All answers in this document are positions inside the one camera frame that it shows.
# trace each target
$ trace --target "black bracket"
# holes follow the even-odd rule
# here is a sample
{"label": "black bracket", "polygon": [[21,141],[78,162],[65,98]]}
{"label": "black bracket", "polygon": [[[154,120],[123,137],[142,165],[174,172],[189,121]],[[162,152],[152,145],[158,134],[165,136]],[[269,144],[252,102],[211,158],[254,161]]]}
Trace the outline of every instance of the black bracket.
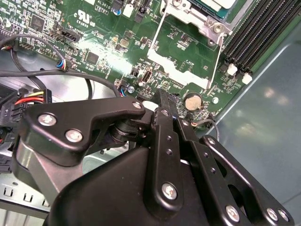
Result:
{"label": "black bracket", "polygon": [[[58,165],[74,166],[92,145],[93,131],[98,131],[101,137],[97,139],[102,140],[114,121],[140,119],[144,113],[143,105],[132,97],[114,98],[113,103],[108,98],[35,105],[25,111],[19,136],[27,146]],[[68,139],[70,130],[76,132]]]}

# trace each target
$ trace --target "screw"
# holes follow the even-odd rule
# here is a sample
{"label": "screw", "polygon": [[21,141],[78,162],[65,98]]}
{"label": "screw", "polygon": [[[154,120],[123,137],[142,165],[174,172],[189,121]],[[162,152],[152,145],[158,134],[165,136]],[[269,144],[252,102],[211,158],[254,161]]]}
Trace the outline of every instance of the screw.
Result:
{"label": "screw", "polygon": [[79,131],[74,129],[67,131],[65,136],[67,140],[73,143],[78,143],[83,139],[83,135]]}
{"label": "screw", "polygon": [[141,109],[141,105],[138,102],[133,102],[135,108]]}
{"label": "screw", "polygon": [[221,33],[222,27],[221,27],[220,24],[216,24],[216,25],[214,26],[213,30],[214,30],[215,33]]}
{"label": "screw", "polygon": [[213,103],[214,105],[216,105],[216,104],[218,104],[218,102],[219,102],[219,98],[218,98],[218,97],[213,97],[212,103]]}
{"label": "screw", "polygon": [[212,138],[208,138],[209,143],[211,143],[212,145],[215,145],[215,141]]}
{"label": "screw", "polygon": [[129,93],[134,93],[134,92],[135,92],[135,88],[132,87],[132,86],[129,86],[129,87],[127,88],[127,91],[128,91]]}
{"label": "screw", "polygon": [[278,221],[278,217],[274,210],[272,210],[271,208],[267,208],[267,212],[268,212],[270,218],[272,218],[274,221]]}
{"label": "screw", "polygon": [[168,115],[169,115],[167,110],[162,110],[161,112],[162,112],[165,116],[168,116]]}
{"label": "screw", "polygon": [[286,215],[286,213],[284,213],[283,210],[278,210],[278,212],[285,221],[287,221],[287,222],[289,221],[288,216]]}
{"label": "screw", "polygon": [[43,126],[53,126],[56,124],[56,118],[50,114],[42,114],[38,117],[39,123]]}
{"label": "screw", "polygon": [[226,211],[231,220],[234,222],[239,222],[239,214],[233,206],[226,206]]}
{"label": "screw", "polygon": [[188,126],[188,125],[189,125],[188,122],[187,122],[186,120],[183,120],[182,122],[183,122],[183,124],[184,124],[185,126]]}
{"label": "screw", "polygon": [[182,3],[182,0],[173,0],[173,5],[178,7]]}
{"label": "screw", "polygon": [[175,200],[177,197],[177,191],[175,187],[169,183],[165,183],[162,185],[162,192],[163,195],[170,200]]}

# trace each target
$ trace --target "cable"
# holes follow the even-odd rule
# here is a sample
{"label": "cable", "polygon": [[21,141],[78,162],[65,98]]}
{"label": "cable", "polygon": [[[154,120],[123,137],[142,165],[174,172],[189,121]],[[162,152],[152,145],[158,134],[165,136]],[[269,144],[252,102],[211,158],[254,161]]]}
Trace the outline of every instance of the cable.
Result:
{"label": "cable", "polygon": [[17,38],[32,38],[32,39],[36,39],[36,40],[39,40],[40,42],[43,42],[45,45],[48,45],[50,48],[52,48],[52,50],[62,59],[64,60],[64,57],[63,55],[56,49],[54,48],[53,45],[51,45],[49,42],[47,42],[46,40],[40,38],[40,37],[36,37],[34,35],[30,35],[30,34],[14,34],[14,35],[11,35],[7,38],[4,38],[0,41],[0,47],[3,46],[4,44],[10,42],[10,41],[13,41]]}
{"label": "cable", "polygon": [[115,87],[113,83],[111,83],[106,79],[91,74],[83,74],[78,72],[63,72],[61,70],[45,70],[45,71],[33,71],[33,72],[0,71],[0,77],[32,77],[32,76],[44,76],[44,75],[69,75],[69,76],[75,76],[75,77],[93,80],[111,89],[116,97],[120,96],[118,89]]}
{"label": "cable", "polygon": [[20,100],[18,100],[17,102],[15,102],[15,105],[18,105],[19,103],[23,103],[23,102],[30,102],[30,101],[34,101],[34,100],[37,100],[37,101],[44,101],[43,98],[40,98],[40,97],[25,97],[25,98],[22,98]]}
{"label": "cable", "polygon": [[92,84],[89,79],[85,79],[87,86],[88,86],[88,100],[92,100],[93,98],[93,90],[92,90]]}
{"label": "cable", "polygon": [[[14,64],[16,67],[21,71],[21,72],[26,72],[27,70],[20,64],[17,52],[14,51],[13,49],[10,50],[10,56],[11,59],[13,60]],[[45,84],[38,79],[37,77],[28,77],[40,90],[45,90],[47,89]]]}
{"label": "cable", "polygon": [[39,96],[39,95],[43,95],[43,94],[44,94],[44,91],[41,91],[41,92],[37,92],[37,93],[31,93],[27,97],[34,97],[34,96]]}
{"label": "cable", "polygon": [[219,131],[215,121],[213,121],[212,119],[204,119],[204,120],[198,121],[198,122],[195,123],[195,125],[199,126],[199,125],[204,124],[205,122],[212,123],[212,125],[215,127],[215,131],[216,131],[216,140],[220,141],[220,131]]}

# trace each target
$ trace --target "gray metal panel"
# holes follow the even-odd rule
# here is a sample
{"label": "gray metal panel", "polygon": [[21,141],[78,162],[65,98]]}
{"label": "gray metal panel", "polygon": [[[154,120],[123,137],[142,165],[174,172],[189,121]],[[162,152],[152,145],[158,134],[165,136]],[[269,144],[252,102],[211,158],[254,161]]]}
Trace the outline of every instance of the gray metal panel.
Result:
{"label": "gray metal panel", "polygon": [[296,225],[301,225],[300,54],[301,24],[218,123],[220,142],[284,204]]}

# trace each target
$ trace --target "capacitor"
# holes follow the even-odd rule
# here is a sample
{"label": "capacitor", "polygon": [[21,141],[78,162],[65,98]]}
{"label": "capacitor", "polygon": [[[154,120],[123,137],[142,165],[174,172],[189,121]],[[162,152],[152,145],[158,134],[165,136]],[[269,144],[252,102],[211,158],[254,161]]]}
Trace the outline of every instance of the capacitor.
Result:
{"label": "capacitor", "polygon": [[132,86],[129,86],[129,87],[127,88],[127,91],[128,91],[129,93],[134,93],[134,92],[135,92],[135,88],[132,87]]}
{"label": "capacitor", "polygon": [[142,78],[138,79],[138,86],[143,87],[144,82],[142,81]]}
{"label": "capacitor", "polygon": [[196,111],[202,108],[202,97],[198,93],[189,93],[184,98],[184,106],[188,111]]}
{"label": "capacitor", "polygon": [[214,105],[216,105],[216,104],[218,104],[218,102],[219,102],[219,98],[218,98],[218,97],[213,97],[212,103],[213,103]]}
{"label": "capacitor", "polygon": [[117,16],[119,16],[120,14],[121,14],[121,9],[120,10],[115,10],[115,9],[113,9],[113,13],[115,14],[115,15],[117,15]]}

